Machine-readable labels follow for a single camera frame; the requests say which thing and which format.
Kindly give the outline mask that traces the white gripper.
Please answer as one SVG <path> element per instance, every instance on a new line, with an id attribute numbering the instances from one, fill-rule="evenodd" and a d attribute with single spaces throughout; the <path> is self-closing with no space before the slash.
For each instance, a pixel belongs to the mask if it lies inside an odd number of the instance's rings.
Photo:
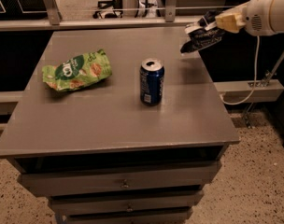
<path id="1" fill-rule="evenodd" d="M 273 2 L 274 0 L 250 0 L 231 7 L 215 17 L 216 24 L 222 30 L 234 34 L 245 27 L 245 30 L 253 36 L 274 35 L 276 32 L 270 22 Z"/>

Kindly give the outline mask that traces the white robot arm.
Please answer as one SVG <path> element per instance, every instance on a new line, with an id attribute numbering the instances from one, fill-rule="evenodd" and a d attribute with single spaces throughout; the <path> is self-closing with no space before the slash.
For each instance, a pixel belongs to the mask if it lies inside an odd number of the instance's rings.
<path id="1" fill-rule="evenodd" d="M 215 17 L 219 28 L 253 36 L 284 34 L 284 0 L 249 0 Z"/>

